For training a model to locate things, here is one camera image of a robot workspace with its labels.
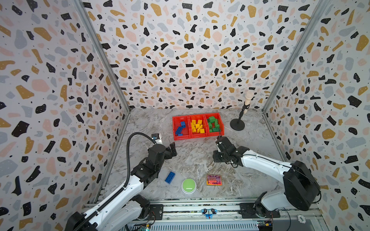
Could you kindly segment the blue long brick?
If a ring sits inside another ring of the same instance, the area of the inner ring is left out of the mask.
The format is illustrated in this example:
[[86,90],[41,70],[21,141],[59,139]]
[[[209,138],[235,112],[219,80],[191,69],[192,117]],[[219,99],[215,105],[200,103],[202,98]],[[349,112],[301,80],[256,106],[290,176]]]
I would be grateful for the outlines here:
[[181,126],[180,126],[180,127],[178,127],[178,128],[176,129],[176,131],[175,131],[175,135],[176,135],[176,136],[183,136],[183,134],[182,134],[183,129],[184,129],[184,128],[182,128]]
[[168,174],[168,176],[166,177],[165,182],[168,183],[168,184],[171,184],[171,182],[173,181],[174,177],[175,177],[175,173],[171,171]]

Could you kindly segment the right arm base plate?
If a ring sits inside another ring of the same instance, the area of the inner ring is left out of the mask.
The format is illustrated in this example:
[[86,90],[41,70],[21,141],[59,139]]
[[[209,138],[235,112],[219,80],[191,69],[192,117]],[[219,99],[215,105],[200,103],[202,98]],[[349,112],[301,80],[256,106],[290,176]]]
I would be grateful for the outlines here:
[[280,218],[277,210],[256,209],[254,203],[240,203],[239,214],[242,218]]

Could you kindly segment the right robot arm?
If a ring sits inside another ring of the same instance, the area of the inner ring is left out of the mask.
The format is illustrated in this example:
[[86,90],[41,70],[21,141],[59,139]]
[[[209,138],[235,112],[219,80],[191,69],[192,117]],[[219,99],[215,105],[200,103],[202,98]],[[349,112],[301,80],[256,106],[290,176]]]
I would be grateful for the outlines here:
[[253,209],[259,217],[264,218],[270,212],[285,207],[308,211],[321,194],[319,184],[301,161],[278,161],[244,146],[237,148],[225,136],[218,136],[215,143],[217,150],[213,153],[214,162],[252,168],[283,184],[283,188],[263,192],[254,202]]

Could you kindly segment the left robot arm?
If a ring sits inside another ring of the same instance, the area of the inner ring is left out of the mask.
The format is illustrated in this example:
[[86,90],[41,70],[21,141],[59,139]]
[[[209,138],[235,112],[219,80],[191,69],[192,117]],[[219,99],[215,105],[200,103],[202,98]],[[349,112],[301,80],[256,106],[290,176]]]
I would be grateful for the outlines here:
[[128,223],[150,216],[150,202],[140,193],[158,178],[167,159],[177,156],[175,143],[164,146],[159,134],[149,137],[143,133],[129,136],[126,150],[130,150],[131,139],[142,135],[149,139],[153,146],[148,149],[147,158],[133,169],[128,169],[125,183],[121,184],[107,198],[84,213],[76,212],[69,217],[67,231],[117,231]]

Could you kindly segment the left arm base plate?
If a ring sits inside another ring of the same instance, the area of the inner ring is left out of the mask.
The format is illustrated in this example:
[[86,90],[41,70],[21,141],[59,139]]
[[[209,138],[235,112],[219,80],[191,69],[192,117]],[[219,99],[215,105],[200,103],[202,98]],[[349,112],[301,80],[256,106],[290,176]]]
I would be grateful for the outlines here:
[[163,204],[146,205],[141,211],[138,220],[162,220],[163,218]]

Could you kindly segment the dark green long brick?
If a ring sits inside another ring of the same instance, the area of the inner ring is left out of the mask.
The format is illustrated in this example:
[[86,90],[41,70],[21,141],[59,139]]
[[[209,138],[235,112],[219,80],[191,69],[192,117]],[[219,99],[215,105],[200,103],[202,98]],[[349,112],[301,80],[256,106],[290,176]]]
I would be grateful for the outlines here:
[[214,126],[214,123],[212,122],[208,122],[208,128],[209,128],[209,132],[215,132],[215,126]]

